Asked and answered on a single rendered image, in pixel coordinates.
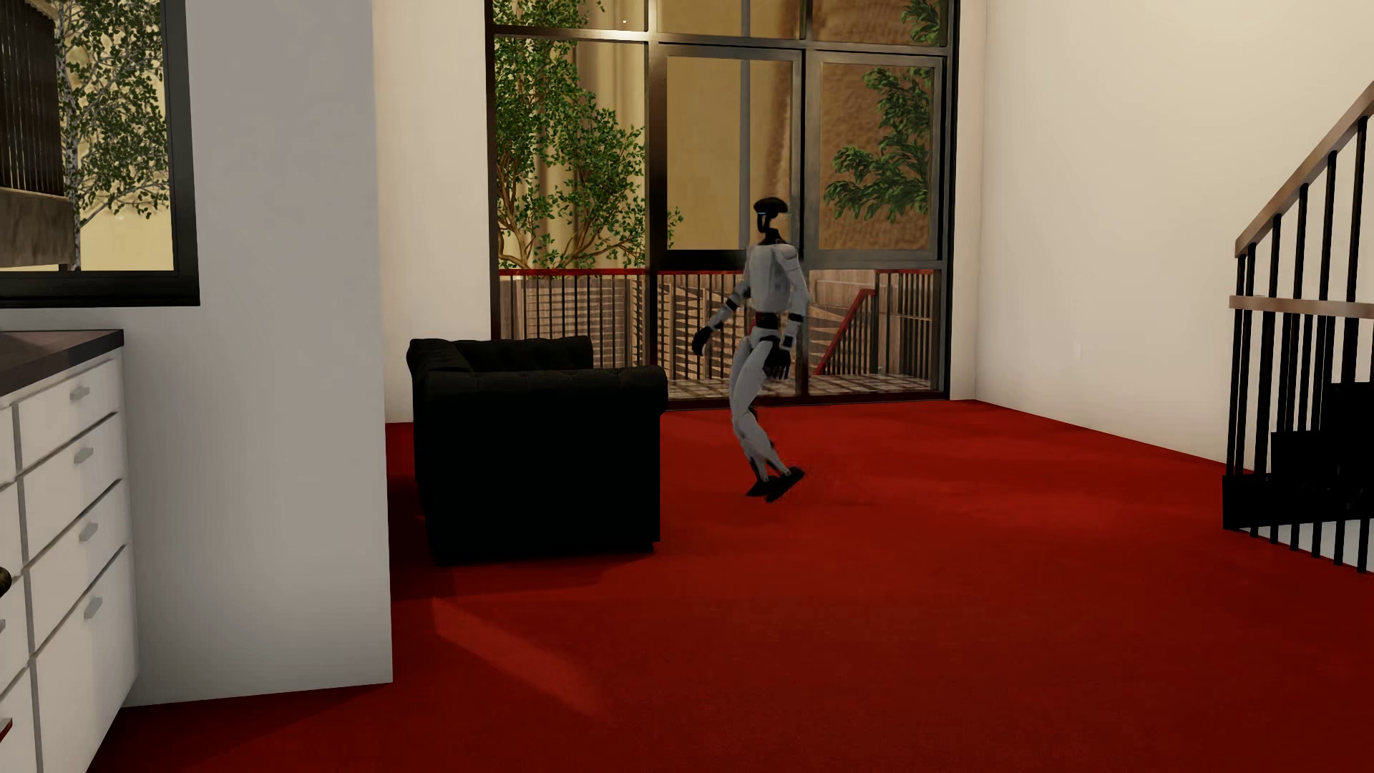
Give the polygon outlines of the robot leg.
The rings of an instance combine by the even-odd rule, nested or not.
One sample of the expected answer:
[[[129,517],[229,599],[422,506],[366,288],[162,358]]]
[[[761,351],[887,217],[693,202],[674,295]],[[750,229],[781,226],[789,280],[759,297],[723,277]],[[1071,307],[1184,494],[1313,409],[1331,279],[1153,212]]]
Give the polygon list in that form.
[[[772,483],[769,475],[772,470],[785,470],[772,439],[761,428],[758,417],[753,412],[753,400],[765,382],[763,367],[767,351],[765,346],[756,347],[753,351],[741,349],[731,367],[730,378],[732,430],[756,476],[747,492],[749,497],[764,497]]]
[[[786,465],[780,461],[775,443],[761,428],[758,416],[753,411],[754,398],[763,391],[765,380],[785,378],[789,367],[789,351],[780,346],[780,331],[756,325],[746,339],[741,341],[731,369],[732,430],[756,476],[749,496],[763,497],[767,503],[780,500],[804,476],[800,465]]]

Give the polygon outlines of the outdoor staircase with red handrail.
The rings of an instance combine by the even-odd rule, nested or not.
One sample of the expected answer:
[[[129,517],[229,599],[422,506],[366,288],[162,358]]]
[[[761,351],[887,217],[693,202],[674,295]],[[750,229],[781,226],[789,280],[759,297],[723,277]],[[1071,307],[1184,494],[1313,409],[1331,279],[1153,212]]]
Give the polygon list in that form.
[[[857,378],[879,372],[879,301],[877,288],[857,288],[849,306],[813,306],[808,324],[812,376]]]

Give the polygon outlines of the robot right leg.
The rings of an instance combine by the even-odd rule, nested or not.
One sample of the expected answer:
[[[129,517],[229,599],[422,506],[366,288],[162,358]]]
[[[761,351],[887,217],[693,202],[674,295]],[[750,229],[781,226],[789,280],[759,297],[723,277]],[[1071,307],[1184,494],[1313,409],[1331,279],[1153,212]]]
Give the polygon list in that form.
[[[763,367],[767,351],[765,346],[756,347],[753,351],[741,349],[731,367],[730,378],[732,430],[756,476],[747,492],[749,497],[764,497],[772,483],[769,475],[772,470],[785,470],[772,439],[761,428],[758,417],[753,412],[753,400],[765,382]]]

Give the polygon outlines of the birch tree with green leaves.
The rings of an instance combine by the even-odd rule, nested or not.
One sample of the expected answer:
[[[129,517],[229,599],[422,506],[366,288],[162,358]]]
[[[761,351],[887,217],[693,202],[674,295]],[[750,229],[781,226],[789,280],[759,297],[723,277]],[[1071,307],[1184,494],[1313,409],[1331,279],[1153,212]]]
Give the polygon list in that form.
[[[162,0],[51,0],[56,11],[63,191],[74,258],[100,216],[170,210]]]

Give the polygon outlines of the brown roman blind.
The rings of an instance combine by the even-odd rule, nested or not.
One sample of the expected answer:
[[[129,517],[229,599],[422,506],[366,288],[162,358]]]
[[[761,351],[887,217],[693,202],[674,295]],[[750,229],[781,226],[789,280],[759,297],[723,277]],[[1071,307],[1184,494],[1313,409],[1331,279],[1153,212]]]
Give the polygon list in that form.
[[[47,0],[0,0],[0,270],[71,270],[60,48]]]

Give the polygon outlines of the robot left leg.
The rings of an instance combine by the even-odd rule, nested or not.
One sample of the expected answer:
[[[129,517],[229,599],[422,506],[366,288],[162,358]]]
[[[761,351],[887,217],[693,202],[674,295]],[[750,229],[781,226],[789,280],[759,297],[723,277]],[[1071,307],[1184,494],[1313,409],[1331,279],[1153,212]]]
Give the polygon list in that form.
[[[780,461],[775,443],[761,428],[758,416],[753,411],[754,398],[763,391],[765,380],[785,378],[789,367],[789,351],[780,346],[780,331],[756,325],[746,339],[741,341],[731,369],[732,430],[756,476],[749,496],[763,497],[767,503],[780,500],[804,476],[800,465],[786,465]]]

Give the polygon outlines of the dark green leafy tree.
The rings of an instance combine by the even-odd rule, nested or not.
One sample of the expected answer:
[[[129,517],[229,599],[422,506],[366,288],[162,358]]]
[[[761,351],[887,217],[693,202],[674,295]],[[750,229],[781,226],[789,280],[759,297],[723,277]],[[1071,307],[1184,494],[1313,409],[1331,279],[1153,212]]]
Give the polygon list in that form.
[[[824,43],[938,47],[948,0],[819,0]],[[833,220],[910,227],[930,200],[934,69],[824,62],[822,205]]]

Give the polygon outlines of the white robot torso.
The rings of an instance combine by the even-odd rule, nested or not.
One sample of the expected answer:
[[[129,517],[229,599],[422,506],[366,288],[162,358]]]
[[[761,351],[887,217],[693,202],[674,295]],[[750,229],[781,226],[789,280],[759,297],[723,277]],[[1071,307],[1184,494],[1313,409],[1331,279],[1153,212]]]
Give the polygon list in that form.
[[[750,281],[750,298],[756,312],[780,313],[789,308],[789,281],[779,257],[800,253],[794,244],[752,244],[746,253],[745,277]]]

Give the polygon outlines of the leafy tree with pale trunk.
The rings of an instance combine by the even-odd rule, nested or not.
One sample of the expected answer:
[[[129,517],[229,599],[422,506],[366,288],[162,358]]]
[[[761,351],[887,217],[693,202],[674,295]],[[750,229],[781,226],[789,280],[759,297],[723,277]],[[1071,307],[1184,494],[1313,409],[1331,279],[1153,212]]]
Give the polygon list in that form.
[[[496,36],[495,222],[500,268],[647,264],[644,44],[578,38],[646,32],[649,0],[491,0]]]

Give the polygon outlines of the black staircase steps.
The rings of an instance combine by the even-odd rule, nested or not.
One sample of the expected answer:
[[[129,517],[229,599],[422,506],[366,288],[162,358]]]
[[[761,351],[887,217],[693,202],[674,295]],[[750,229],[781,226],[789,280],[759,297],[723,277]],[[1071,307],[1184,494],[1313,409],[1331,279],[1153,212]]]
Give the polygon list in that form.
[[[1223,476],[1224,529],[1374,518],[1374,382],[1329,384],[1320,427],[1270,446],[1270,472]]]

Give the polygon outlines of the black staircase railing, wooden handrail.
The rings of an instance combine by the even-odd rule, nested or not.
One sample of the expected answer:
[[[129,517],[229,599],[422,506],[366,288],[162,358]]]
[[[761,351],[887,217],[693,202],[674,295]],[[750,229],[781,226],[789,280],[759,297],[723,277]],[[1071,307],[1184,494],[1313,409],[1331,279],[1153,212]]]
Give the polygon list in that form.
[[[1374,205],[1374,81],[1235,239],[1223,476],[1270,472],[1272,432],[1319,428],[1329,384],[1374,382],[1367,205]],[[1374,573],[1374,518],[1228,531]]]

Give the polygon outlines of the white drawer cabinet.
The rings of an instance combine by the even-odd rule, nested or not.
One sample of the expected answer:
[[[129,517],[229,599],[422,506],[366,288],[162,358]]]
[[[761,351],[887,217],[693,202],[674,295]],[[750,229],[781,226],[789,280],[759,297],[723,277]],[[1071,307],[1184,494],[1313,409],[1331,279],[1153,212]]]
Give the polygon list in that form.
[[[139,674],[122,356],[0,397],[0,773],[87,773]]]

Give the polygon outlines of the large black-framed glass window wall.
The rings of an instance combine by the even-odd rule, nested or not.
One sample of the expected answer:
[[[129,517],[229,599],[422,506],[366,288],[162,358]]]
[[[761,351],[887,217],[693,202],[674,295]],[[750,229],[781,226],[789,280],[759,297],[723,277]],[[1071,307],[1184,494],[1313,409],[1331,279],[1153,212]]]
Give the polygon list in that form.
[[[947,43],[927,47],[824,43],[815,36],[819,0],[649,0],[646,32],[580,30],[578,38],[644,44],[647,270],[736,270],[761,239],[753,203],[789,205],[775,227],[813,270],[941,273],[938,393],[824,397],[760,395],[761,404],[851,404],[951,397],[955,151],[962,0],[948,0]],[[540,30],[497,26],[485,0],[489,121],[492,334],[500,336],[499,233],[495,222],[496,36]],[[910,227],[886,220],[833,220],[822,205],[820,67],[824,62],[934,69],[930,200]]]

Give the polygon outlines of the black tufted sofa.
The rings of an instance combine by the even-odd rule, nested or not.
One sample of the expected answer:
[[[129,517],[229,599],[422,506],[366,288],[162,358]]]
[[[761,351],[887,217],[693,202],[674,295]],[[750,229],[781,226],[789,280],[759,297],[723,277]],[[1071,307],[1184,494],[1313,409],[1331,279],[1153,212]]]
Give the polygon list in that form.
[[[660,542],[662,367],[595,367],[589,336],[414,339],[405,365],[437,564]]]

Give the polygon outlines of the dark brown countertop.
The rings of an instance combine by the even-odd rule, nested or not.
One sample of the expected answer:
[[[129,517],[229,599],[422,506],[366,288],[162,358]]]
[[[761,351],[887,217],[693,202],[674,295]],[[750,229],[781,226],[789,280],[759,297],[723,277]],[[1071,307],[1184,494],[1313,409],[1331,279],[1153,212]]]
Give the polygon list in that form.
[[[122,345],[122,330],[0,331],[0,397],[29,389]]]

